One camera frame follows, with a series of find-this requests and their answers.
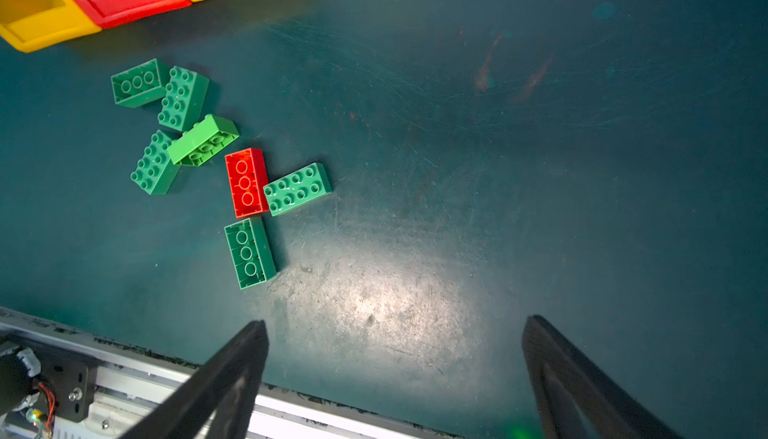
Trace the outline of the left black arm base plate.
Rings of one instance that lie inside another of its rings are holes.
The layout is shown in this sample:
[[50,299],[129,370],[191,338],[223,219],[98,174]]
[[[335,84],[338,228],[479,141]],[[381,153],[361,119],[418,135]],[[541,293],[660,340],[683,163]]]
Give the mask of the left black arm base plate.
[[1,338],[1,413],[32,406],[53,413],[48,422],[86,419],[97,363],[82,354],[5,335]]

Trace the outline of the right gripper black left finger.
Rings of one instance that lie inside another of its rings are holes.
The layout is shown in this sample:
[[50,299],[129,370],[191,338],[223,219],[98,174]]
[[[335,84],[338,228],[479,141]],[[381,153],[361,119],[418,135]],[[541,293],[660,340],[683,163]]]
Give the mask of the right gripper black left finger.
[[194,438],[208,425],[208,438],[245,437],[268,350],[265,322],[248,323],[124,436]]

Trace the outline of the green lego brick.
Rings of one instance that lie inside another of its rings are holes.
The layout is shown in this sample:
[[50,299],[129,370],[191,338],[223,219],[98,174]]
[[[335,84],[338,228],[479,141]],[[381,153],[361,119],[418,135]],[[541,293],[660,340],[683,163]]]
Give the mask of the green lego brick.
[[206,114],[203,120],[174,140],[167,151],[175,165],[199,167],[238,137],[239,131],[233,121]]
[[238,285],[241,290],[269,281],[277,268],[263,220],[245,218],[224,228]]
[[185,132],[200,119],[210,80],[180,66],[172,67],[169,74],[166,94],[157,115],[158,122],[164,127]]
[[162,99],[170,80],[170,66],[157,58],[110,77],[116,105],[138,108]]
[[131,180],[149,195],[166,194],[181,169],[173,163],[168,152],[173,140],[160,129],[154,132],[130,175]]
[[269,212],[273,216],[304,206],[332,192],[325,167],[308,164],[263,187]]

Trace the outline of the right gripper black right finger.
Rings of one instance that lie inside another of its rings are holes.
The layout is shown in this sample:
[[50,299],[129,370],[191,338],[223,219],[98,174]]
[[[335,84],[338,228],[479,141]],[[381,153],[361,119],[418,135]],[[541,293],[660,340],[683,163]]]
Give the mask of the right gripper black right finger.
[[527,318],[522,349],[544,436],[601,438],[679,435],[617,385],[541,315]]

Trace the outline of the red lego brick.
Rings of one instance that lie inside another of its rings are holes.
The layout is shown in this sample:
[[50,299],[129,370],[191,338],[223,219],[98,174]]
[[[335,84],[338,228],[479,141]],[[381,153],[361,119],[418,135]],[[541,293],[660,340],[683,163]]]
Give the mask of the red lego brick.
[[269,211],[263,187],[268,183],[264,155],[260,149],[246,148],[225,156],[235,217],[242,219]]

